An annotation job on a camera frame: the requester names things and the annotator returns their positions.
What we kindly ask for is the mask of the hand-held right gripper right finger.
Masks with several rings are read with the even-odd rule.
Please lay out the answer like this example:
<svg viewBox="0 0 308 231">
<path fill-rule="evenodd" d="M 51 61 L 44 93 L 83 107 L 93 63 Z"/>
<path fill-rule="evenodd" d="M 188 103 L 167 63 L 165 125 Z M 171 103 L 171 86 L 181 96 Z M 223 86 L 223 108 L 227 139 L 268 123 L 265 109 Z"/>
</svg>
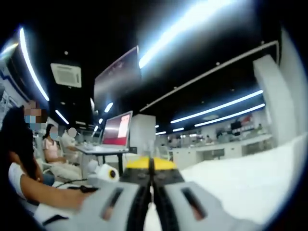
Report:
<svg viewBox="0 0 308 231">
<path fill-rule="evenodd" d="M 153 158 L 154 203 L 164 231 L 258 231 L 260 225 L 235 218 L 211 193 L 185 181 L 175 164 Z"/>
</svg>

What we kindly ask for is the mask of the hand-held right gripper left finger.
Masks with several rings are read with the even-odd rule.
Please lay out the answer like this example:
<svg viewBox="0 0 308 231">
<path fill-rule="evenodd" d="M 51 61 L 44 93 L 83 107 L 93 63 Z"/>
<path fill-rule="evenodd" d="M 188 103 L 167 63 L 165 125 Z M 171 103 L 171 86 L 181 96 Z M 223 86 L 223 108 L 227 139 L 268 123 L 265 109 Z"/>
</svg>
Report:
<svg viewBox="0 0 308 231">
<path fill-rule="evenodd" d="M 152 158 L 127 165 L 118 182 L 107 182 L 84 200 L 70 218 L 44 222 L 48 231 L 141 231 L 151 202 Z"/>
</svg>

